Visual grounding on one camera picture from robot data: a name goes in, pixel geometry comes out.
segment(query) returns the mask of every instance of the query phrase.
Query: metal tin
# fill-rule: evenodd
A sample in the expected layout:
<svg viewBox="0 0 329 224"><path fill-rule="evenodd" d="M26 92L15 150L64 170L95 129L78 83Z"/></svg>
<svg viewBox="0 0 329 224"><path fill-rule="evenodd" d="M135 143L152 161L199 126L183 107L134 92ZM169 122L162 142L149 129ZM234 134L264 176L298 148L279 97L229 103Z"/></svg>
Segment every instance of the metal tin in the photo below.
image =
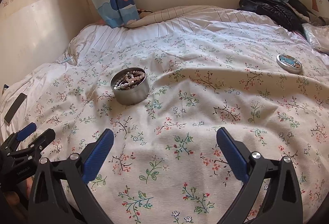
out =
<svg viewBox="0 0 329 224"><path fill-rule="evenodd" d="M143 78L142 82L138 86L131 88L130 90L115 90L114 86L116 82L127 72L133 70L145 73L145 77ZM144 69L141 68L127 68L121 70L120 72L116 73L111 79L110 85L114 95L116 96L116 100L123 105L133 105L140 103L141 101L145 100L150 93L150 85L147 81L147 74Z"/></svg>
<svg viewBox="0 0 329 224"><path fill-rule="evenodd" d="M303 70L302 64L296 58L287 54L279 54L276 57L276 62L290 73L299 74Z"/></svg>

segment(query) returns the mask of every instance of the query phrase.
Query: clothing pile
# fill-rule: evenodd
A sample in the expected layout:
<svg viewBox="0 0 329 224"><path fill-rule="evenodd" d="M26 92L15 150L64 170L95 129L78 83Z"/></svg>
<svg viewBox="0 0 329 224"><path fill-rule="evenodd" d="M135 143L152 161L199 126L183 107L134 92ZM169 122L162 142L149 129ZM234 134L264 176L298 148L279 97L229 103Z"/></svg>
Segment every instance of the clothing pile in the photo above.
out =
<svg viewBox="0 0 329 224"><path fill-rule="evenodd" d="M299 0L240 0L241 11L254 12L258 15L266 15L278 25L288 31L296 31L305 36L302 24L310 23L313 26L325 26L329 24L328 18L314 15Z"/></svg>

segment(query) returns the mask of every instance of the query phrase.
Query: black jacket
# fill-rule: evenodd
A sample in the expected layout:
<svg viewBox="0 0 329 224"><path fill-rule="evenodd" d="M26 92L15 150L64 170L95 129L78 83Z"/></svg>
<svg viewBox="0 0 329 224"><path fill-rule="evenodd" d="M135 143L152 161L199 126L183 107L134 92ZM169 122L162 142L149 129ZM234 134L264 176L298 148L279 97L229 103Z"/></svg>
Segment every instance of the black jacket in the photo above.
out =
<svg viewBox="0 0 329 224"><path fill-rule="evenodd" d="M238 10L266 15L288 31L304 35L301 20L282 0L240 0L239 6Z"/></svg>

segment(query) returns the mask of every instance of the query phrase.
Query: blue gripper pad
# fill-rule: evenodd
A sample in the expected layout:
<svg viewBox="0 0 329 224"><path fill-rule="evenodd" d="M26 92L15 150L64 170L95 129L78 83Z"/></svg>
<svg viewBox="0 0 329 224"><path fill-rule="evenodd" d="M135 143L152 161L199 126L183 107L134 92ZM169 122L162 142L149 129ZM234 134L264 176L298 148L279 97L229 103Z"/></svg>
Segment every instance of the blue gripper pad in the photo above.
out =
<svg viewBox="0 0 329 224"><path fill-rule="evenodd" d="M104 130L96 141L96 146L83 164L82 180L85 184L96 178L114 143L114 134L110 129Z"/></svg>
<svg viewBox="0 0 329 224"><path fill-rule="evenodd" d="M16 140L24 141L27 137L29 137L33 132L37 130L37 125L33 122L28 124L24 129L18 132Z"/></svg>
<svg viewBox="0 0 329 224"><path fill-rule="evenodd" d="M232 169L234 176L243 183L248 182L247 162L223 128L217 131L217 144Z"/></svg>

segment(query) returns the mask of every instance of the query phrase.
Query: clamp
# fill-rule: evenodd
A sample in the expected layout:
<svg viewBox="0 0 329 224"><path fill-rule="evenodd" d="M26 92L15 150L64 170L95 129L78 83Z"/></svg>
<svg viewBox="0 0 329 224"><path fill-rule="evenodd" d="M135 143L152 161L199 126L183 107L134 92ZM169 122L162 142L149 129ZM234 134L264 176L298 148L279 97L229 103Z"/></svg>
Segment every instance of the clamp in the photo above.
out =
<svg viewBox="0 0 329 224"><path fill-rule="evenodd" d="M294 166L288 156L280 161L265 159L259 152L250 152L221 127L217 144L243 186L231 206L217 224L302 224L303 206ZM245 222L264 179L270 183L257 216Z"/></svg>
<svg viewBox="0 0 329 224"><path fill-rule="evenodd" d="M55 132L47 129L26 149L18 150L19 144L37 130L34 123L12 133L0 146L0 189L10 191L13 186L34 175L41 158L41 151L54 139Z"/></svg>
<svg viewBox="0 0 329 224"><path fill-rule="evenodd" d="M113 224L87 186L96 178L113 143L114 134L106 129L80 154L56 162L41 158L29 200L29 223L43 224L46 219L49 224ZM61 180L69 184L80 212L68 203Z"/></svg>

